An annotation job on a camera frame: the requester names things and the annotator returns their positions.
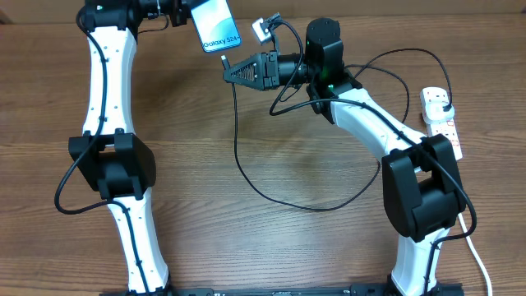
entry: white robotic arm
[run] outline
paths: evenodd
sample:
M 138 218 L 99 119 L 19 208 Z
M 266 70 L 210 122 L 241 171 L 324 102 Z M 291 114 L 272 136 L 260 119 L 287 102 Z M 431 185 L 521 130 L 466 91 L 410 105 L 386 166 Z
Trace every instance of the white robotic arm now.
M 421 139 L 425 137 L 421 132 L 405 126 L 387 113 L 371 98 L 364 88 L 348 90 L 340 94 L 339 99 L 350 99 L 359 103 L 366 103 L 380 112 L 415 143 L 420 143 Z M 378 161 L 381 161 L 382 157 L 388 155 L 394 149 L 406 150 L 410 147 L 406 141 L 400 139 L 392 129 L 387 127 L 378 116 L 360 106 L 331 102 L 330 111 L 335 125 L 355 136 L 372 152 Z
M 424 134 L 414 131 L 399 122 L 392 115 L 380 107 L 365 89 L 352 89 L 339 95 L 340 99 L 349 99 L 359 103 L 366 103 L 380 112 L 397 129 L 414 141 L 420 143 Z M 353 104 L 331 102 L 330 110 L 335 125 L 355 136 L 372 154 L 381 161 L 392 150 L 406 150 L 410 145 L 400 139 L 378 116 L 371 111 Z M 412 238 L 399 236 L 396 265 L 391 273 L 391 279 L 403 296 L 420 296 L 423 294 L 427 260 L 431 251 L 431 244 L 438 238 L 443 238 L 449 229 L 438 229 L 428 234 L 421 242 L 415 243 Z M 431 266 L 428 290 L 436 285 L 435 269 L 440 250 L 436 250 Z
M 96 28 L 91 35 L 95 38 L 106 57 L 108 72 L 108 98 L 106 102 L 106 121 L 101 135 L 120 133 L 135 133 L 131 111 L 131 80 L 132 64 L 136 53 L 136 40 L 129 29 L 119 30 L 116 26 Z M 93 136 L 99 126 L 100 106 L 102 105 L 102 72 L 101 61 L 96 47 L 90 41 L 91 50 L 91 92 L 88 114 L 83 132 Z M 143 198 L 137 200 L 134 196 L 118 197 L 120 202 L 129 209 L 131 225 L 135 234 L 138 257 L 142 261 L 145 280 L 149 292 L 161 288 L 168 283 L 168 266 L 163 260 L 157 242 L 155 226 L 151 211 L 151 187 L 146 189 Z M 117 222 L 121 235 L 122 248 L 128 266 L 128 288 L 141 294 L 145 286 L 136 264 L 132 248 L 130 229 L 121 207 L 108 205 Z

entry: robotic arm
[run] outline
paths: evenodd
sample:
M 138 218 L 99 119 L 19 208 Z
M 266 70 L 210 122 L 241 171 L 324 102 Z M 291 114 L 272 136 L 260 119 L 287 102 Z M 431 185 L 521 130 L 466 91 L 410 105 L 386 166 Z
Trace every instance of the robotic arm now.
M 262 44 L 277 40 L 276 19 L 279 15 L 260 19 L 252 25 Z M 344 67 L 337 21 L 323 18 L 309 24 L 304 58 L 300 53 L 281 55 L 275 46 L 274 51 L 255 54 L 231 67 L 223 57 L 223 65 L 225 81 L 257 90 L 309 83 L 307 93 L 311 101 L 315 101 L 311 104 L 315 113 L 323 114 L 330 123 L 351 133 L 383 164 L 385 212 L 400 235 L 397 262 L 388 276 L 388 285 L 354 284 L 351 293 L 419 296 L 425 294 L 424 284 L 428 279 L 427 292 L 434 295 L 464 294 L 460 285 L 437 284 L 435 269 L 439 250 L 435 251 L 429 275 L 426 274 L 432 243 L 449 233 L 466 203 L 450 180 L 430 166 L 420 149 L 432 155 L 460 183 L 451 144 L 442 135 L 425 137 L 374 102 Z M 274 106 L 271 115 L 283 112 L 274 112 Z M 394 129 L 413 144 L 401 139 Z M 431 171 L 431 178 L 419 183 L 416 172 L 420 170 Z
M 227 23 L 233 23 L 225 0 L 193 1 L 191 4 L 186 0 L 86 0 L 77 16 L 77 24 L 89 37 L 91 89 L 83 136 L 70 138 L 68 150 L 88 184 L 100 192 L 104 200 L 91 208 L 108 205 L 117 223 L 129 275 L 125 295 L 173 293 L 151 210 L 151 193 L 156 179 L 155 158 L 136 136 L 132 122 L 132 64 L 139 25 L 145 18 L 161 15 L 169 16 L 172 26 L 185 25 L 194 8 L 200 18 L 214 18 L 217 15 L 211 15 L 214 12 L 210 6 L 222 7 L 222 15 L 216 17 L 216 21 L 226 18 Z M 210 25 L 213 24 L 201 24 L 197 29 L 204 32 L 216 29 Z M 231 36 L 236 35 L 237 29 L 229 27 L 228 32 L 224 32 L 223 28 L 218 28 L 215 33 L 212 37 Z M 211 37 L 201 36 L 203 42 L 208 38 Z M 214 46 L 207 51 L 218 49 L 221 47 Z M 57 208 L 65 214 L 82 212 L 84 209 L 68 211 L 59 205 L 61 186 L 63 183 L 55 196 Z

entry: white cable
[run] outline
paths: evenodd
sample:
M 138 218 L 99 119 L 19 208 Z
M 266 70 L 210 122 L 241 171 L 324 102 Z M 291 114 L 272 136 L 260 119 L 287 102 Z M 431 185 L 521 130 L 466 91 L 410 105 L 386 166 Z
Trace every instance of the white cable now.
M 159 16 L 161 16 L 161 5 L 159 4 L 159 0 L 157 0 L 157 11 L 159 11 Z
M 462 227 L 462 231 L 464 233 L 468 232 L 468 229 L 466 228 L 466 224 L 464 223 L 464 217 L 462 216 L 462 213 L 459 214 L 459 222 L 460 227 Z M 478 266 L 480 267 L 480 270 L 482 271 L 482 274 L 484 275 L 484 280 L 486 281 L 486 287 L 487 287 L 487 296 L 493 296 L 493 288 L 491 287 L 491 280 L 490 275 L 487 273 L 486 267 L 484 266 L 484 263 L 482 263 L 482 260 L 480 259 L 480 256 L 477 253 L 477 250 L 475 250 L 475 247 L 473 246 L 473 242 L 471 241 L 470 237 L 466 237 L 466 241 L 468 242 L 469 249 L 471 250 L 471 253 L 473 253 L 473 256 L 475 257 L 475 260 L 478 263 Z

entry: white power strip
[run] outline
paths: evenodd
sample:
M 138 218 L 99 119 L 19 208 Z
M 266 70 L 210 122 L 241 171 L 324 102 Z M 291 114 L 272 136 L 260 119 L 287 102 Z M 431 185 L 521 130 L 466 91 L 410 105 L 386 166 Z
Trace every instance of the white power strip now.
M 459 134 L 457 133 L 457 128 L 454 125 L 454 107 L 451 106 L 449 111 L 444 111 L 444 106 L 449 103 L 449 97 L 447 91 L 439 87 L 426 87 L 420 93 L 420 101 L 422 103 L 422 116 L 427 125 L 427 135 L 435 136 L 439 133 L 443 134 L 448 138 L 453 146 L 454 157 L 458 160 L 462 159 L 462 150 L 460 149 Z M 459 222 L 462 231 L 466 233 L 466 224 L 464 222 L 464 217 L 462 214 L 459 214 Z M 484 280 L 486 281 L 487 286 L 487 295 L 493 295 L 493 288 L 491 287 L 490 276 L 487 273 L 486 267 L 480 256 L 473 246 L 473 242 L 470 237 L 466 238 L 468 242 L 469 249 L 475 257 L 475 260 L 480 267 L 482 274 L 484 275 Z
M 444 111 L 444 106 L 450 102 L 447 92 L 439 87 L 426 87 L 420 92 L 420 101 L 422 116 L 427 125 L 427 135 L 444 135 L 453 146 L 454 157 L 457 161 L 461 160 L 459 134 L 453 120 L 454 107 L 448 112 Z

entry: plug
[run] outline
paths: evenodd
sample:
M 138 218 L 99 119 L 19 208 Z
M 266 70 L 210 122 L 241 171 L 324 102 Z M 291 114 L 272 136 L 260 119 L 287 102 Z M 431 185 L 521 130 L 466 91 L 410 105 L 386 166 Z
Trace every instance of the plug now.
M 450 103 L 447 91 L 440 87 L 426 87 L 420 92 L 423 117 L 427 124 L 441 123 L 453 119 L 454 107 L 446 109 Z
M 270 34 L 269 28 L 264 24 L 265 21 L 263 21 L 263 18 L 261 17 L 252 23 L 252 30 L 256 34 L 256 38 L 261 45 L 272 40 L 272 35 Z
M 230 69 L 230 62 L 228 62 L 227 57 L 225 57 L 224 55 L 221 56 L 221 63 L 223 63 L 224 70 Z
M 272 22 L 275 20 L 281 20 L 281 15 L 279 14 L 279 12 L 266 20 L 263 20 L 263 18 L 260 17 L 252 23 L 252 30 L 256 34 L 256 38 L 261 45 L 272 40 L 272 34 L 270 33 L 270 30 L 273 28 L 270 27 L 272 25 Z

